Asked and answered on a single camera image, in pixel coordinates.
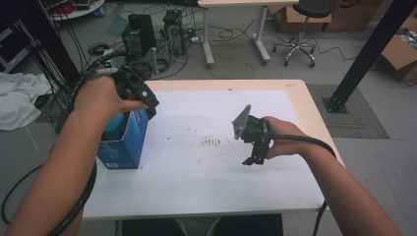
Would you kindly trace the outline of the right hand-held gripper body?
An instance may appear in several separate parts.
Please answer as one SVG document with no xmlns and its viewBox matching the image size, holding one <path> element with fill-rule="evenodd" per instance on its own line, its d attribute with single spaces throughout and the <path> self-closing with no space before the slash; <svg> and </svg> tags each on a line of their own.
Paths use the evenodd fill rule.
<svg viewBox="0 0 417 236">
<path fill-rule="evenodd" d="M 244 143 L 269 144 L 269 123 L 250 114 L 252 106 L 247 104 L 243 111 L 231 122 L 234 139 Z"/>
</svg>

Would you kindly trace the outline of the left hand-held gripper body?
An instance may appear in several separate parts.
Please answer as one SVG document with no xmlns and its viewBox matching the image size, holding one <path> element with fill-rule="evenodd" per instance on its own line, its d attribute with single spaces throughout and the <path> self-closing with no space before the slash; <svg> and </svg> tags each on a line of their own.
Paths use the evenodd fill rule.
<svg viewBox="0 0 417 236">
<path fill-rule="evenodd" d="M 156 108 L 159 101 L 146 84 L 150 75 L 151 66 L 136 60 L 119 67 L 110 77 L 115 81 L 117 93 L 123 99 L 138 100 L 149 108 Z"/>
</svg>

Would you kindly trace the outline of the light blue rounded object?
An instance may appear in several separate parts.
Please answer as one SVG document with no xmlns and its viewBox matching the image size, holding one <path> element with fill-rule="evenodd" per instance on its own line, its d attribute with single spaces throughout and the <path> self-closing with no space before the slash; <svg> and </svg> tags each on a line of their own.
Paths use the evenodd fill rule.
<svg viewBox="0 0 417 236">
<path fill-rule="evenodd" d="M 104 137 L 108 141 L 120 140 L 125 132 L 125 118 L 123 114 L 110 120 L 104 128 Z"/>
</svg>

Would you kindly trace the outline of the blue cardboard box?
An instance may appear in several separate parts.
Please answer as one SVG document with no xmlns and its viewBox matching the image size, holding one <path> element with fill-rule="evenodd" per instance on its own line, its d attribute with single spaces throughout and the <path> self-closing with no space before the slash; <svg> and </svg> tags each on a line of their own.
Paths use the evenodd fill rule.
<svg viewBox="0 0 417 236">
<path fill-rule="evenodd" d="M 99 144 L 97 157 L 107 169 L 137 169 L 139 167 L 149 118 L 144 110 L 122 113 L 125 132 L 120 140 L 108 141 L 104 137 Z"/>
</svg>

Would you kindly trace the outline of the person's right hand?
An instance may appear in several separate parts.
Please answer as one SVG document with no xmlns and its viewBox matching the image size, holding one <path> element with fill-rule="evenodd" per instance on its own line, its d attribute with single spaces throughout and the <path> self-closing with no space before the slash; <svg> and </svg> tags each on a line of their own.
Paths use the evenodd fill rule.
<svg viewBox="0 0 417 236">
<path fill-rule="evenodd" d="M 306 134 L 291 122 L 272 116 L 266 116 L 265 119 L 269 122 L 274 134 L 306 137 Z M 307 150 L 308 144 L 301 141 L 274 140 L 273 145 L 268 150 L 267 159 L 280 155 L 300 154 L 303 156 Z"/>
</svg>

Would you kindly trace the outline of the person's legs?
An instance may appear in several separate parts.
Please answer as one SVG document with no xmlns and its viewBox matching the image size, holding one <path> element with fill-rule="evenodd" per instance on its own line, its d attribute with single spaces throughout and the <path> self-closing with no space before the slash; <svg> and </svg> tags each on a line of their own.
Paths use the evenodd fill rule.
<svg viewBox="0 0 417 236">
<path fill-rule="evenodd" d="M 122 236 L 189 236 L 179 218 L 122 221 Z M 205 236 L 283 236 L 281 214 L 220 216 Z"/>
</svg>

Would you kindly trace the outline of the slim black computer tower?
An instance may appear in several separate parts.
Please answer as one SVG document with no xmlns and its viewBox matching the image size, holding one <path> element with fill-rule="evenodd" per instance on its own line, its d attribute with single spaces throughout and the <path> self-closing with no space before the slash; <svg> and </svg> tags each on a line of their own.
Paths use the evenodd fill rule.
<svg viewBox="0 0 417 236">
<path fill-rule="evenodd" d="M 181 10 L 167 10 L 163 18 L 168 52 L 183 55 L 185 50 Z"/>
</svg>

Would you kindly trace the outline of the white-legged desk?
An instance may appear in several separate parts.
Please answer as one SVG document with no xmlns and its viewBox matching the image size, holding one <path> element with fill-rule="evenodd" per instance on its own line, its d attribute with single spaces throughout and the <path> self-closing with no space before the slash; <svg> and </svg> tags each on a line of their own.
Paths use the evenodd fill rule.
<svg viewBox="0 0 417 236">
<path fill-rule="evenodd" d="M 269 5 L 290 6 L 299 0 L 198 0 L 200 7 L 204 9 L 204 26 L 202 46 L 206 57 L 207 66 L 214 65 L 214 59 L 209 44 L 209 8 L 226 6 L 260 6 L 257 32 L 252 35 L 252 40 L 261 55 L 261 62 L 266 65 L 270 61 L 268 52 L 262 42 L 262 34 Z"/>
</svg>

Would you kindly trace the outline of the round white table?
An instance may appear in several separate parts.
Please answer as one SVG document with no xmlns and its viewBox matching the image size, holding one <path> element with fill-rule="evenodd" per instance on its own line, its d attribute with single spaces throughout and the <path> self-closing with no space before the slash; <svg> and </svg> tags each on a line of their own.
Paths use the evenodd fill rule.
<svg viewBox="0 0 417 236">
<path fill-rule="evenodd" d="M 105 0 L 39 0 L 53 21 L 64 21 L 95 13 L 103 16 Z"/>
</svg>

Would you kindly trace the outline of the grey floor mat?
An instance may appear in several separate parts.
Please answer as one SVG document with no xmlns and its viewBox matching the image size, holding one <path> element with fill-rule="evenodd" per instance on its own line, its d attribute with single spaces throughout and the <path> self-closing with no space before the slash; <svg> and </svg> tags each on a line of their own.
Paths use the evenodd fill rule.
<svg viewBox="0 0 417 236">
<path fill-rule="evenodd" d="M 336 90 L 337 85 L 313 85 L 307 88 L 333 138 L 388 139 L 385 128 L 358 88 L 353 91 L 345 107 L 338 113 L 329 113 L 325 99 Z"/>
</svg>

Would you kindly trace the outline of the black equipment rack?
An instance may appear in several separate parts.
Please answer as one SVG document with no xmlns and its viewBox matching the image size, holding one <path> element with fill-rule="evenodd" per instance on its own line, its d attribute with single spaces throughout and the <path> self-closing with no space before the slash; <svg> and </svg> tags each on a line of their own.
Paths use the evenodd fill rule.
<svg viewBox="0 0 417 236">
<path fill-rule="evenodd" d="M 30 37 L 37 39 L 44 47 L 69 87 L 80 80 L 78 69 L 39 0 L 0 0 L 1 22 L 6 26 L 15 22 L 22 23 Z"/>
</svg>

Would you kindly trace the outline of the white cloth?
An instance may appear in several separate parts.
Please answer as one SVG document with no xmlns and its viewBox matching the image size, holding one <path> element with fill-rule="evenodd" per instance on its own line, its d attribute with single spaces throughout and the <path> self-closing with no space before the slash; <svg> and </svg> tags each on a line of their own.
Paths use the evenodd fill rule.
<svg viewBox="0 0 417 236">
<path fill-rule="evenodd" d="M 33 122 L 41 114 L 36 100 L 51 93 L 43 74 L 0 72 L 0 131 L 13 131 Z"/>
</svg>

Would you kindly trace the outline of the black swivel stool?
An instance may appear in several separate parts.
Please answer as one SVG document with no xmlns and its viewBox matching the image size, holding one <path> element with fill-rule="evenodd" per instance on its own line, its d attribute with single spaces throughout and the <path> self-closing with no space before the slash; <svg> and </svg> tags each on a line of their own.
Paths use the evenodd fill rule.
<svg viewBox="0 0 417 236">
<path fill-rule="evenodd" d="M 284 65 L 289 64 L 290 57 L 296 52 L 303 52 L 310 59 L 310 67 L 314 68 L 316 66 L 316 59 L 314 57 L 314 52 L 317 48 L 315 43 L 309 43 L 304 40 L 306 33 L 307 23 L 310 18 L 324 18 L 328 15 L 331 15 L 332 6 L 327 0 L 299 0 L 298 3 L 295 3 L 291 6 L 297 13 L 306 16 L 305 23 L 302 29 L 297 32 L 297 35 L 292 35 L 287 40 L 282 40 L 281 42 L 276 42 L 272 46 L 272 51 L 275 52 L 278 46 L 288 47 L 289 51 L 285 55 Z"/>
</svg>

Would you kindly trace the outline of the open cardboard box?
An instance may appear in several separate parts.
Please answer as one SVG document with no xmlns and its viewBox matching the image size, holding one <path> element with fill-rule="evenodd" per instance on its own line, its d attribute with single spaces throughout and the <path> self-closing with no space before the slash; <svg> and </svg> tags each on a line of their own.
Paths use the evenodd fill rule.
<svg viewBox="0 0 417 236">
<path fill-rule="evenodd" d="M 403 83 L 417 83 L 417 18 L 408 17 L 394 34 L 382 56 L 392 66 L 392 74 Z"/>
</svg>

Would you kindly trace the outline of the black metal post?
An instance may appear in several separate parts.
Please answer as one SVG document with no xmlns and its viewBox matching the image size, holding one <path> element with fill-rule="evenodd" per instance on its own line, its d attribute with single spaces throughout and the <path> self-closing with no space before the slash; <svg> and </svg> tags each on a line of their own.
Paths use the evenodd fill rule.
<svg viewBox="0 0 417 236">
<path fill-rule="evenodd" d="M 341 83 L 330 97 L 324 98 L 327 113 L 342 113 L 345 110 L 346 102 L 353 91 L 416 7 L 417 0 L 392 1 Z"/>
</svg>

